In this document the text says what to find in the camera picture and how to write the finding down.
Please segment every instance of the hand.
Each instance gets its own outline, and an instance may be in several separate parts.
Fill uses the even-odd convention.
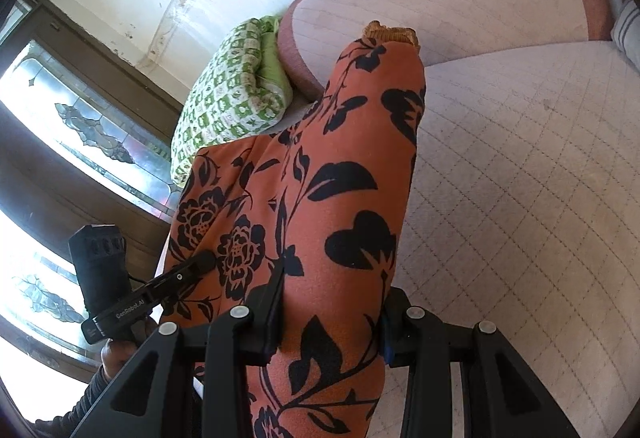
[[[145,322],[146,336],[151,335],[157,326],[153,319],[147,319]],[[138,351],[138,347],[133,342],[108,339],[100,352],[104,379],[111,382],[136,351]]]

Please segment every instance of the metal screw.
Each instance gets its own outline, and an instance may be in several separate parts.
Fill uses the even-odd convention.
[[[406,309],[406,316],[409,319],[422,319],[426,315],[424,308],[420,308],[419,306],[410,306]]]
[[[158,328],[160,335],[172,335],[178,329],[178,325],[176,323],[168,322],[162,323]]]
[[[495,324],[492,323],[491,321],[482,321],[482,322],[478,323],[478,329],[482,333],[486,333],[487,335],[491,335],[492,333],[495,333],[495,331],[498,328],[496,328]]]
[[[231,310],[229,310],[229,314],[234,319],[244,319],[251,313],[248,306],[244,306],[241,304],[240,306],[234,306]]]

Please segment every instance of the black sleeve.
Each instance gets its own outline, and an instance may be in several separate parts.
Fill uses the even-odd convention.
[[[100,368],[84,390],[80,401],[70,412],[64,416],[57,416],[50,422],[36,420],[31,424],[35,435],[38,438],[69,438],[107,385],[108,382],[104,379],[102,368]]]

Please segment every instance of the white quilted mattress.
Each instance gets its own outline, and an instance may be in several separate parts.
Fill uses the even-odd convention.
[[[426,72],[396,286],[494,321],[581,437],[613,436],[640,396],[640,75],[606,41]],[[399,435],[405,386],[388,372],[369,437]]]

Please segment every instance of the stained glass window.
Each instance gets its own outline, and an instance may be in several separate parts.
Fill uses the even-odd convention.
[[[49,147],[108,189],[171,222],[180,189],[169,147],[35,41],[0,79],[0,100]]]
[[[97,367],[102,343],[90,346],[82,336],[87,313],[73,265],[2,211],[0,245],[0,315],[49,348]]]

